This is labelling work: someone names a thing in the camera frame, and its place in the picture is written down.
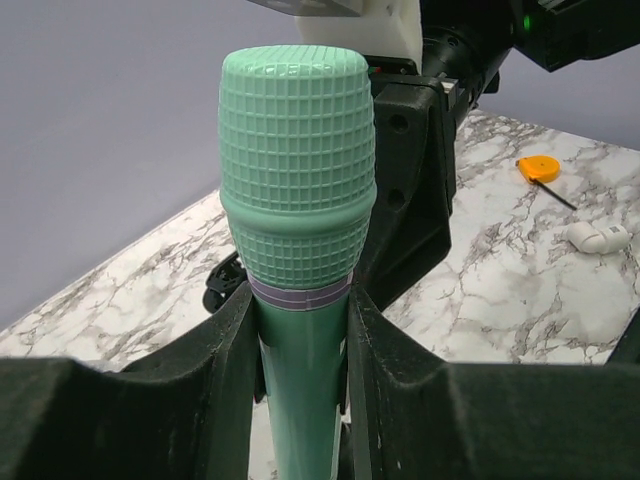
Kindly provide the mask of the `black round-base shock mount stand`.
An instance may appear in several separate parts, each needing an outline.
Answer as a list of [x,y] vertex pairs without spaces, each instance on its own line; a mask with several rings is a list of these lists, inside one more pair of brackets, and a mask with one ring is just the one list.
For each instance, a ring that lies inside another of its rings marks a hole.
[[202,299],[205,310],[216,313],[246,279],[247,273],[237,252],[221,260],[205,281]]

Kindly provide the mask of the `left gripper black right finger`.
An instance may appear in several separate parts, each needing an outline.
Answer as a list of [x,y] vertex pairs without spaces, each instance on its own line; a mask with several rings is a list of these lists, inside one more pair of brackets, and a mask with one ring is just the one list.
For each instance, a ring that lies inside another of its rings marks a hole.
[[635,479],[639,324],[602,365],[449,363],[349,301],[358,479]]

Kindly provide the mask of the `teal microphone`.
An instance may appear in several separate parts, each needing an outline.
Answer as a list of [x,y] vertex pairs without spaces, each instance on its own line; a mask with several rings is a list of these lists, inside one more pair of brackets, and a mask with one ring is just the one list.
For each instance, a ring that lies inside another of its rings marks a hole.
[[352,50],[230,53],[219,88],[220,200],[257,303],[283,479],[334,479],[347,303],[376,200],[369,67]]

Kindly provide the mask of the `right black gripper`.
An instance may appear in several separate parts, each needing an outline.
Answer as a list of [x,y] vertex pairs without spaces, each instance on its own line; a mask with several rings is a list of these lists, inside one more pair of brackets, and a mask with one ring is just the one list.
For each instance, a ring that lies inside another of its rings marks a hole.
[[512,26],[496,20],[427,25],[422,35],[421,64],[367,57],[374,74],[377,200],[357,278],[381,310],[451,249],[456,123],[483,94],[498,91],[512,47]]

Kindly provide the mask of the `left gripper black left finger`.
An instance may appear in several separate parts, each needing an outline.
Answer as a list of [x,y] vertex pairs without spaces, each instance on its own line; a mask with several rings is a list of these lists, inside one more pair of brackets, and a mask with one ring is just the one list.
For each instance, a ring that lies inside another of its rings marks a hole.
[[1,362],[5,479],[244,479],[257,333],[242,285],[212,317],[119,372]]

